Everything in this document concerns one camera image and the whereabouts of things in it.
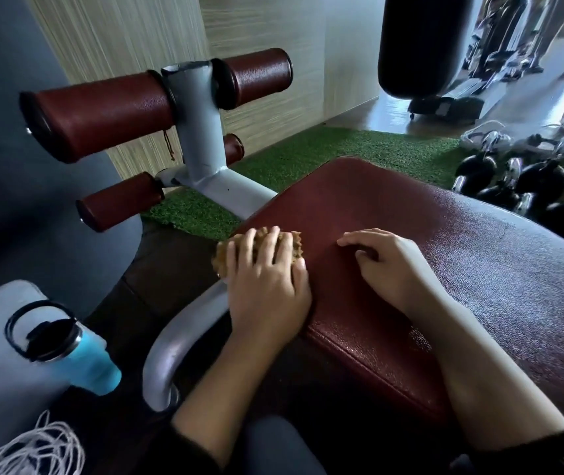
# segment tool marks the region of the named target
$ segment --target hand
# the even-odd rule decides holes
[[[361,275],[377,295],[413,322],[426,316],[435,303],[451,299],[412,240],[375,228],[344,233],[337,244],[377,252],[375,261],[363,249],[357,250]]]
[[[254,255],[255,230],[227,247],[232,336],[280,351],[298,334],[309,313],[309,275],[303,258],[293,263],[293,235],[279,227],[265,237]]]

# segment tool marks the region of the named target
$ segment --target blue water bottle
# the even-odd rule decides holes
[[[27,349],[14,340],[14,327],[23,315],[42,306],[63,311],[68,318],[41,322],[27,335]],[[18,309],[5,324],[5,338],[17,353],[32,362],[53,364],[55,373],[69,383],[106,395],[119,384],[122,374],[105,350],[104,340],[80,323],[63,304],[38,300]]]

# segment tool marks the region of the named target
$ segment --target artificial grass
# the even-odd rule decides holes
[[[340,155],[358,156],[380,167],[449,188],[466,153],[454,139],[319,126],[249,156],[231,168],[280,192]],[[175,191],[144,217],[217,240],[227,238],[240,223],[229,211],[191,189]]]

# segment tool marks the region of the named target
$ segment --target left hand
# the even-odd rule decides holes
[[[232,336],[280,351],[301,330],[312,301],[303,258],[293,263],[293,235],[279,227],[265,237],[254,260],[255,230],[227,247]]]

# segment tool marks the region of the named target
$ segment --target black punching bag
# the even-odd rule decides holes
[[[443,92],[459,73],[482,0],[385,0],[379,84],[397,98]]]

